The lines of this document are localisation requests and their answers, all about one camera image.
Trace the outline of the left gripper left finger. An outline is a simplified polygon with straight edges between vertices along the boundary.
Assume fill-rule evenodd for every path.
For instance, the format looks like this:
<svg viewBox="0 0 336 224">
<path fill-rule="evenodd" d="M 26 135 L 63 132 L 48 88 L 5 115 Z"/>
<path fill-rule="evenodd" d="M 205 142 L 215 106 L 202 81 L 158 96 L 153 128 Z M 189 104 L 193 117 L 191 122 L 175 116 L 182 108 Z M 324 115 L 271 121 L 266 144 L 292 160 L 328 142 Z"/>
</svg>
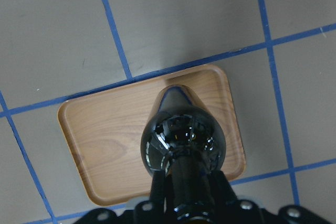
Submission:
<svg viewBox="0 0 336 224">
<path fill-rule="evenodd" d="M 152 176 L 152 184 L 149 202 L 153 205 L 164 207 L 165 203 L 165 171 L 155 171 Z"/>
</svg>

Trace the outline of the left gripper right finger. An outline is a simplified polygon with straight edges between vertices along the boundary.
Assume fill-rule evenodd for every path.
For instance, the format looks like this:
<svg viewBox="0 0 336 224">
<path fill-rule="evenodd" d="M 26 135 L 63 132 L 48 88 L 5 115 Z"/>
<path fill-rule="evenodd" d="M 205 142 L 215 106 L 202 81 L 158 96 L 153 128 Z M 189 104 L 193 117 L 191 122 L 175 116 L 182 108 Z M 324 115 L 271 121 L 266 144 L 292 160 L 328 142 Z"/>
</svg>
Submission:
<svg viewBox="0 0 336 224">
<path fill-rule="evenodd" d="M 211 171 L 208 179 L 215 204 L 227 205 L 238 200 L 229 181 L 221 170 Z"/>
</svg>

